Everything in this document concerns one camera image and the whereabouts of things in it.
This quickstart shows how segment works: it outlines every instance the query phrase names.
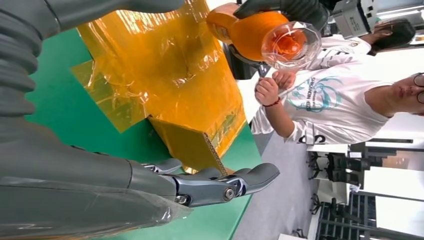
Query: graphic print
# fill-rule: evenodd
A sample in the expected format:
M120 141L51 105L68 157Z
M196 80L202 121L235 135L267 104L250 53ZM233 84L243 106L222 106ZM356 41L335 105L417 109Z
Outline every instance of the graphic print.
M342 103L341 94L334 88L337 85L343 84L334 76L321 80L313 77L296 87L287 101L297 110L306 110L311 113L334 109Z

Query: hand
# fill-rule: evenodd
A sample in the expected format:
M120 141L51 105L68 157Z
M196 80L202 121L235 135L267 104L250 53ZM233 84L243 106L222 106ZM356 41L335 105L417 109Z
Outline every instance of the hand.
M279 89L287 90L293 87L296 80L296 73L285 70L278 70L272 74L272 78L277 83Z
M279 88L272 78L259 78L255 91L257 101L264 106L272 105L279 100Z

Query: plastic film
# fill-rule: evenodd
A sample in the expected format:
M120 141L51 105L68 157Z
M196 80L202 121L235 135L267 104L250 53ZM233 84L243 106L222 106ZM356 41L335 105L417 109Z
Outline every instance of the plastic film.
M2 212L0 240L110 237L161 226L191 212L160 196L131 189L0 177L0 190L0 195L7 195L2 204L19 206Z
M205 133L219 157L228 150L246 120L208 12L187 0L171 13L120 10L78 27L94 62L72 71L120 132L152 116Z

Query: gray robot arm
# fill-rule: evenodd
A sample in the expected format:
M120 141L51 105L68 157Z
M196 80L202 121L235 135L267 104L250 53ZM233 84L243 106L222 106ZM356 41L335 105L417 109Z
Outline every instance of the gray robot arm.
M25 94L35 89L29 75L37 71L43 40L115 10L161 13L182 4L184 0L0 0L0 239L157 226L172 220L163 215L173 215L173 208L148 196L187 207L226 203L262 190L278 176L271 164L230 176L212 169L175 175L177 160L139 164L87 152L64 145L48 128L24 119L35 111Z

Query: screw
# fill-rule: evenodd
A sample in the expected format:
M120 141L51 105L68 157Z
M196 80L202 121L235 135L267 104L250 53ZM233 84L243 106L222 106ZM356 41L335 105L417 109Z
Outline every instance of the screw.
M224 200L225 200L226 202L229 202L229 201L233 200L233 198L234 198L234 197L235 197L234 189L232 189L232 188L227 188L227 189L224 191Z
M186 204L186 203L187 203L187 197L186 197L186 196L176 196L176 198L175 198L175 202L176 202L177 204L184 205L184 204Z

